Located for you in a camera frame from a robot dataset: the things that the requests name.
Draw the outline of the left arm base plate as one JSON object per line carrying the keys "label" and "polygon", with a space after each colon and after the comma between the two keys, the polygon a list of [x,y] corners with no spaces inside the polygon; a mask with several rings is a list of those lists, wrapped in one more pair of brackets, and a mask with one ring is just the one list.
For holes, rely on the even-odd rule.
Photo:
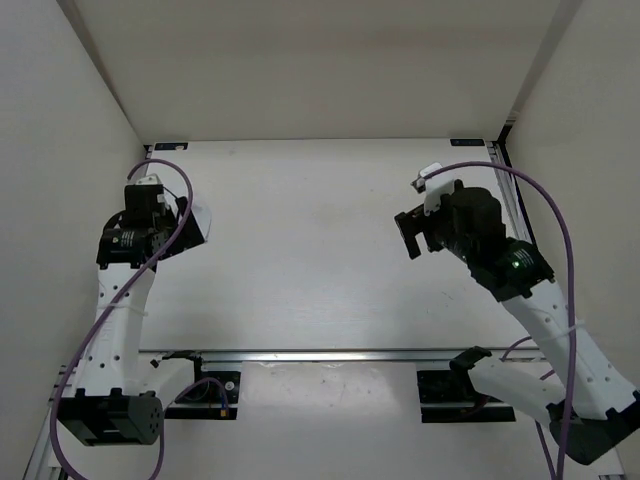
{"label": "left arm base plate", "polygon": [[237,419],[241,368],[205,360],[199,353],[179,351],[164,357],[188,360],[193,367],[195,386],[190,386],[165,410],[169,420]]}

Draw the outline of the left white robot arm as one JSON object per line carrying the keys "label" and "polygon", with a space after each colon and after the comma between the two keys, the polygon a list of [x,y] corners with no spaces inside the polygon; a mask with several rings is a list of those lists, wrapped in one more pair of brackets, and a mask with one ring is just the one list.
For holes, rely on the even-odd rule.
{"label": "left white robot arm", "polygon": [[155,268],[144,263],[175,235],[163,253],[178,255],[205,243],[187,199],[167,199],[155,174],[124,189],[125,208],[105,225],[99,241],[97,334],[84,349],[57,420],[89,447],[152,445],[164,410],[181,393],[188,400],[206,395],[210,377],[174,354],[142,355],[140,342]]}

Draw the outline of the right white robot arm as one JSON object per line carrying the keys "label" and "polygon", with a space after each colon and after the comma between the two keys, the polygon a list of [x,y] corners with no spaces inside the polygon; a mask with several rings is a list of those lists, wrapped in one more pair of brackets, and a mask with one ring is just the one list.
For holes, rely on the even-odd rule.
{"label": "right white robot arm", "polygon": [[590,465],[639,428],[639,391],[608,361],[589,333],[569,322],[554,273],[530,243],[506,233],[498,199],[455,184],[433,204],[395,217],[411,258],[423,235],[431,252],[447,250],[528,332],[560,380],[549,385],[481,347],[450,362],[449,387],[460,399],[495,397],[547,428],[566,455]]}

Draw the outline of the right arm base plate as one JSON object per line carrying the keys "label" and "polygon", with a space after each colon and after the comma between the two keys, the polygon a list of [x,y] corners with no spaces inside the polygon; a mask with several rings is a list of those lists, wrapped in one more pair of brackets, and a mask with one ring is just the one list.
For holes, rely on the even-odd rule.
{"label": "right arm base plate", "polygon": [[418,370],[423,424],[509,423],[514,409],[494,397],[468,393],[449,370]]}

